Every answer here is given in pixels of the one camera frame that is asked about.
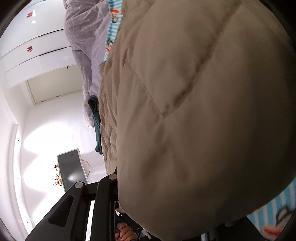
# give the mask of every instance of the beige puffer jacket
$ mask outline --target beige puffer jacket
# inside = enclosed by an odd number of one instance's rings
[[[237,220],[296,175],[296,54],[258,0],[123,0],[101,73],[107,172],[160,239]]]

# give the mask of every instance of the white wall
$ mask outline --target white wall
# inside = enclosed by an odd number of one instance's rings
[[[54,186],[57,155],[79,148],[89,162],[90,182],[106,175],[102,156],[94,151],[95,131],[82,118],[83,94],[74,93],[30,109],[21,150],[22,189],[34,227],[64,194]]]
[[[19,172],[15,168],[20,163],[22,133],[28,110],[21,88],[8,88],[0,60],[0,216],[17,241],[24,240],[27,235],[16,198],[15,181]],[[18,195],[22,203],[21,190],[18,190]]]

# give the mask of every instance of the black metal frame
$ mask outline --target black metal frame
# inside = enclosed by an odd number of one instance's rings
[[[91,240],[115,241],[116,174],[88,185],[77,182],[45,215],[26,241],[85,241],[93,200]]]
[[[26,241],[85,241],[90,203],[95,200],[91,241],[115,241],[115,205],[118,201],[117,175],[98,183],[77,182],[48,212]],[[200,236],[190,241],[201,240]],[[276,241],[296,240],[296,211]],[[227,222],[206,233],[206,241],[265,241],[244,217]]]

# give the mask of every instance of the flat screen tv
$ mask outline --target flat screen tv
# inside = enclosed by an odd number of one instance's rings
[[[76,182],[88,184],[79,149],[60,154],[57,156],[57,160],[65,192]]]

